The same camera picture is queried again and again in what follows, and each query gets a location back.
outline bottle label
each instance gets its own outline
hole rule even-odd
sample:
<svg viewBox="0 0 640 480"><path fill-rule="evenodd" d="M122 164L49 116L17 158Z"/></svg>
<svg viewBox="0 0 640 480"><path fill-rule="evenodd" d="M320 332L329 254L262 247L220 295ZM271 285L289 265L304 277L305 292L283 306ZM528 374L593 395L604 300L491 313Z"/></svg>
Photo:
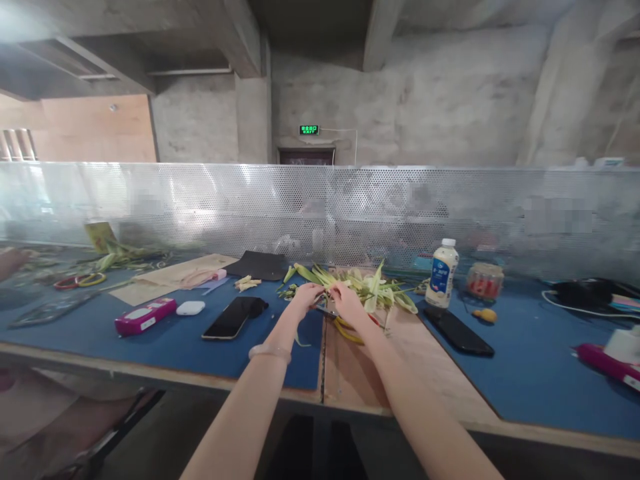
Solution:
<svg viewBox="0 0 640 480"><path fill-rule="evenodd" d="M431 290L437 293L447 292L447 282L449 281L449 266L442 260L433 259L433 268L431 269L431 280L429 285Z"/></svg>

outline bracelet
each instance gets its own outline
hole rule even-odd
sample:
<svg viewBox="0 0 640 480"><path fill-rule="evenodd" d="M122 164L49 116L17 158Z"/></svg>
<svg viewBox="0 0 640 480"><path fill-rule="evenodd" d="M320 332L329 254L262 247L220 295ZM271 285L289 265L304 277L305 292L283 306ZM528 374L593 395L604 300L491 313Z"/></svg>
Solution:
<svg viewBox="0 0 640 480"><path fill-rule="evenodd" d="M254 358L256 355L274 355L276 357L280 357L287 362L287 365L291 363L291 354L286 351L284 348L274 347L268 343L262 343L261 345L256 345L249 350L249 360Z"/></svg>

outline yellow-handled scissors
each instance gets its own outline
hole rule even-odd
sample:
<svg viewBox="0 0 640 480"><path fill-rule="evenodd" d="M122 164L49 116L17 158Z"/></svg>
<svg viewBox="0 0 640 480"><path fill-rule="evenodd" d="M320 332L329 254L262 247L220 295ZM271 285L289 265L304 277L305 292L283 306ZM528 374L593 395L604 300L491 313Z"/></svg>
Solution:
<svg viewBox="0 0 640 480"><path fill-rule="evenodd" d="M328 316L329 318L333 319L333 324L338 329L338 332L340 332L340 335L342 335L344 338L346 338L347 340L351 340L352 342L357 343L358 345L364 345L365 344L362 341L362 338L358 337L357 335L352 335L348 331L346 331L346 330L353 330L353 327L350 324L348 324L346 321L344 321L342 319L342 317L340 317L340 315L338 315L336 312L331 311L331 310L327 310L326 308L324 308L324 307L322 307L320 305L314 305L314 306L312 306L312 308L314 308L316 310L320 310L326 316ZM376 325L380 326L380 323L378 322L378 320L376 320L376 318L373 315L369 315L369 318L371 320L373 320L373 322Z"/></svg>

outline exit sign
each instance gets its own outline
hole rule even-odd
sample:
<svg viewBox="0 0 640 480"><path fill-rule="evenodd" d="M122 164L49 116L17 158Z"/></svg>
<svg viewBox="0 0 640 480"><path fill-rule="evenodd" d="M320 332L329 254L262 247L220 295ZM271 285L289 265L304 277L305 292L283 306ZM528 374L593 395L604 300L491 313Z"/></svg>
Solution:
<svg viewBox="0 0 640 480"><path fill-rule="evenodd" d="M320 125L300 125L300 135L319 135Z"/></svg>

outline plastic bottle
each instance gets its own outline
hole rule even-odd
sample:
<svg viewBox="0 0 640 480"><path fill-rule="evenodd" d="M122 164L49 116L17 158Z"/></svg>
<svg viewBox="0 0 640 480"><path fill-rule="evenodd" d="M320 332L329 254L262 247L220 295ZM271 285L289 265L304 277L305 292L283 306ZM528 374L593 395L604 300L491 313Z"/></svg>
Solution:
<svg viewBox="0 0 640 480"><path fill-rule="evenodd" d="M448 308L453 290L453 275L460 256L455 250L454 239L442 239L442 246L433 254L431 280L427 286L425 300L439 308Z"/></svg>

